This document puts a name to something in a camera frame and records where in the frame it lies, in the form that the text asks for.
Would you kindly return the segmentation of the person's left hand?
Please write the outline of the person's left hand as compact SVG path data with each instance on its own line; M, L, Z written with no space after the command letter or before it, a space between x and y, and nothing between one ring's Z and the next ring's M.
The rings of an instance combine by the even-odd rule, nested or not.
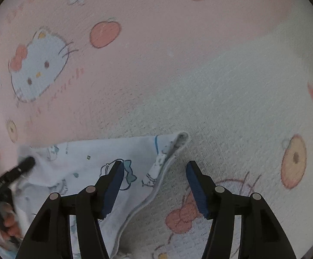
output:
M0 214L4 220L4 227L7 231L1 230L1 235L4 240L9 240L11 237L20 238L21 230L18 221L15 219L15 212L13 207L7 202L0 203Z

